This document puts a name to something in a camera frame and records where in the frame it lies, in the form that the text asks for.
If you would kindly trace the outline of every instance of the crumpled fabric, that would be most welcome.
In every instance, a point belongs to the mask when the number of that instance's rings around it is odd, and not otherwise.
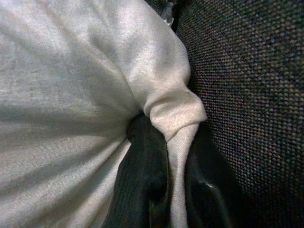
[[[189,76],[143,0],[1,0],[0,227],[100,227],[141,111],[167,141],[172,227],[187,227],[184,165],[206,119]]]

